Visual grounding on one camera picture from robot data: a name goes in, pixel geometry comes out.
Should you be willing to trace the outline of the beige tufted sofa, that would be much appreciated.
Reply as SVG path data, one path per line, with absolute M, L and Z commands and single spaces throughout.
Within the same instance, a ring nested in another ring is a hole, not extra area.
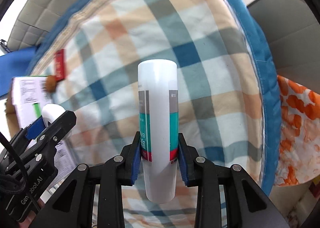
M 76 0 L 27 0 L 7 41 L 10 51 L 37 46 Z

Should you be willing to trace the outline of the white rounded square case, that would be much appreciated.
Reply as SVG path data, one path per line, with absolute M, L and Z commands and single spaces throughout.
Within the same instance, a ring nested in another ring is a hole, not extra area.
M 42 118 L 50 138 L 54 136 L 57 140 L 67 140 L 72 134 L 72 128 L 76 124 L 76 116 L 72 111 L 66 111 L 57 104 L 46 104 L 42 109 Z

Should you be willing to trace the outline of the plaid blue-bordered blanket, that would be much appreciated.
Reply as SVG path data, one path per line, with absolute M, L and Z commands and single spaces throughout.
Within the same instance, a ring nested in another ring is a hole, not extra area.
M 193 227 L 196 188 L 177 172 L 178 134 L 217 165 L 241 165 L 271 192 L 280 101 L 263 31 L 243 0 L 77 0 L 42 41 L 29 75 L 65 79 L 53 102 L 76 114 L 69 143 L 100 164 L 142 133 L 122 191 L 126 227 Z

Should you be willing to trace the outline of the white teal tube bottle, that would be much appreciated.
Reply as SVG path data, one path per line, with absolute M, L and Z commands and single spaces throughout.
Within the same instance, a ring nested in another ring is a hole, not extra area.
M 158 204 L 175 197 L 178 155 L 178 79 L 175 62 L 138 65 L 140 144 L 147 198 Z

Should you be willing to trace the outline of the cardboard box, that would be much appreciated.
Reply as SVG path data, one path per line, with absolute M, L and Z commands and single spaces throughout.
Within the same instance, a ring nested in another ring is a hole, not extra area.
M 28 127 L 41 117 L 46 104 L 54 104 L 46 91 L 46 77 L 13 78 L 5 111 L 10 135 L 14 136 L 19 129 Z M 76 167 L 66 141 L 61 140 L 56 145 L 54 165 L 58 173 L 48 188 L 65 179 Z

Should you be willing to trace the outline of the brown walnut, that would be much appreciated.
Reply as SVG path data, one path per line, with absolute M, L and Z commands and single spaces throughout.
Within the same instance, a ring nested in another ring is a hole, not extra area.
M 48 75 L 46 77 L 46 91 L 48 93 L 54 93 L 56 91 L 57 79 L 55 75 Z

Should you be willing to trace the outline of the blue mat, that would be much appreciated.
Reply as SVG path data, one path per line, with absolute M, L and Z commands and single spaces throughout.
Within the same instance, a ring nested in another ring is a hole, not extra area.
M 12 78 L 26 75 L 27 68 L 35 56 L 37 46 L 32 46 L 1 56 L 0 96 L 7 95 Z

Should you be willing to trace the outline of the grey chair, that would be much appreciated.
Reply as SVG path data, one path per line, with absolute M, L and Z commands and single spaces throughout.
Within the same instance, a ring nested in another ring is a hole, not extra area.
M 254 0 L 247 6 L 263 30 L 277 73 L 319 93 L 319 23 L 304 0 Z

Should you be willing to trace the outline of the orange white cloth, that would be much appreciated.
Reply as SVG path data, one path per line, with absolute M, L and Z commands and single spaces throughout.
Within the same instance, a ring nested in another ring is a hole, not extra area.
M 277 76 L 281 134 L 274 184 L 304 184 L 319 175 L 319 94 Z

